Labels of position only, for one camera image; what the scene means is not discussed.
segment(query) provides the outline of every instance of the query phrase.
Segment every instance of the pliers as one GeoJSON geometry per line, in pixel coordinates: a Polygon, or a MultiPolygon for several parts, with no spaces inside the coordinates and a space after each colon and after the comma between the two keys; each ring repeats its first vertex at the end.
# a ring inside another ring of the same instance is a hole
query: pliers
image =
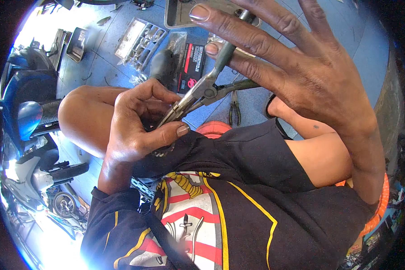
{"type": "Polygon", "coordinates": [[[238,107],[237,90],[234,90],[231,92],[231,107],[230,107],[230,112],[229,112],[229,125],[230,126],[232,126],[232,118],[233,118],[234,111],[237,115],[237,126],[240,127],[241,114],[240,114],[240,107],[238,107]]]}
{"type": "MultiPolygon", "coordinates": [[[[244,10],[240,15],[240,19],[248,23],[251,23],[254,18],[255,16],[248,10],[244,10]]],[[[259,87],[259,85],[251,79],[242,80],[229,85],[217,86],[215,84],[219,74],[231,60],[235,48],[236,47],[229,42],[224,43],[222,49],[219,51],[218,57],[216,58],[214,68],[204,75],[179,102],[172,105],[171,109],[167,112],[167,115],[156,128],[172,121],[179,121],[189,112],[194,111],[203,105],[210,105],[217,100],[226,97],[231,91],[259,87]]]]}

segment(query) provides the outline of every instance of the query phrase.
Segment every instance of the left hand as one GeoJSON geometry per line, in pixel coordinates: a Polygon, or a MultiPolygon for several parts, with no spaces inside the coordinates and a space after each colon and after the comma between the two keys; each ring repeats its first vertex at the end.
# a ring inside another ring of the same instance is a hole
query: left hand
{"type": "Polygon", "coordinates": [[[141,120],[154,124],[180,97],[156,79],[150,79],[117,96],[105,159],[135,162],[150,152],[168,146],[188,133],[187,124],[175,121],[146,132],[141,120]]]}

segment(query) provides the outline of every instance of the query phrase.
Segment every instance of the fingernail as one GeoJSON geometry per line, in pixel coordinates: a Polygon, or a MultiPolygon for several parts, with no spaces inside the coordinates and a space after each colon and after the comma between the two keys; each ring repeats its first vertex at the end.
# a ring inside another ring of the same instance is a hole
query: fingernail
{"type": "Polygon", "coordinates": [[[209,15],[210,15],[210,12],[200,4],[195,5],[189,11],[189,17],[191,17],[192,19],[197,20],[197,21],[203,21],[203,20],[207,19],[209,17],[209,15]]]}
{"type": "Polygon", "coordinates": [[[210,55],[217,55],[219,53],[219,48],[214,43],[207,43],[205,45],[205,53],[210,55]]]}
{"type": "Polygon", "coordinates": [[[188,125],[180,126],[177,129],[177,136],[181,137],[181,136],[187,134],[189,131],[190,131],[190,127],[188,125]]]}

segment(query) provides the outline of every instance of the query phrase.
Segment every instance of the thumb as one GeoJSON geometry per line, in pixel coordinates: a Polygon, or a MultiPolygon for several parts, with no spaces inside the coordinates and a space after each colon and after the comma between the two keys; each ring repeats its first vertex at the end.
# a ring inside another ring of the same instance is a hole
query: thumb
{"type": "Polygon", "coordinates": [[[168,146],[181,136],[187,134],[190,127],[183,122],[169,122],[154,131],[145,134],[145,145],[151,151],[168,146]]]}

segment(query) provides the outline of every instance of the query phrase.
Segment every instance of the orange stool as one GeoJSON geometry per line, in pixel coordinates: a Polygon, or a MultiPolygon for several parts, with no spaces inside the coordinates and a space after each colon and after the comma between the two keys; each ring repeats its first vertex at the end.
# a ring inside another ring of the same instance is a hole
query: orange stool
{"type": "MultiPolygon", "coordinates": [[[[336,186],[345,186],[345,181],[339,182],[336,186]]],[[[359,237],[370,233],[375,227],[380,223],[381,219],[384,216],[384,213],[387,209],[387,204],[389,203],[389,195],[390,195],[390,187],[389,187],[389,178],[387,177],[387,173],[384,175],[384,185],[383,185],[383,192],[380,196],[380,202],[378,204],[378,208],[375,211],[375,215],[366,223],[365,228],[360,233],[359,237]]]]}
{"type": "Polygon", "coordinates": [[[199,126],[196,132],[201,133],[209,139],[217,139],[230,129],[232,129],[232,127],[224,122],[210,121],[199,126]]]}

